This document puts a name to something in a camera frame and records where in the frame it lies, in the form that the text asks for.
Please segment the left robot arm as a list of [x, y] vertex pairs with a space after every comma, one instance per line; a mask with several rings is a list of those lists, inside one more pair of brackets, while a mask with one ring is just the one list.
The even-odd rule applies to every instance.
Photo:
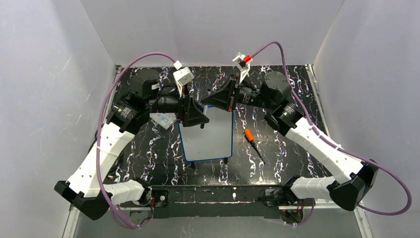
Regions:
[[54, 189], [92, 220], [101, 218], [111, 206], [136, 201], [153, 206], [152, 190], [143, 179], [104, 184], [123, 149], [148, 123], [151, 113], [173, 113], [185, 127], [209, 122], [202, 106], [188, 94], [193, 80], [188, 67], [174, 72], [174, 84], [163, 86], [159, 73], [141, 69], [131, 80], [130, 89], [113, 103], [106, 121], [100, 123], [97, 138], [77, 171], [60, 180]]

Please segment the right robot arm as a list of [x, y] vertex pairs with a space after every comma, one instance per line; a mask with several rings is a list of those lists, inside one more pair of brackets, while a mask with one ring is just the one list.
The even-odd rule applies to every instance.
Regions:
[[225, 111], [233, 110], [237, 103], [266, 109], [264, 119], [272, 129], [300, 145], [331, 173], [324, 178], [292, 177], [282, 187], [280, 200], [331, 200], [342, 209], [353, 211], [371, 189], [378, 169], [341, 152], [332, 140], [323, 141], [322, 132], [315, 133], [316, 127], [308, 123], [291, 93], [286, 76], [271, 71], [260, 87], [251, 85], [248, 79], [239, 83], [238, 76], [232, 75], [201, 101]]

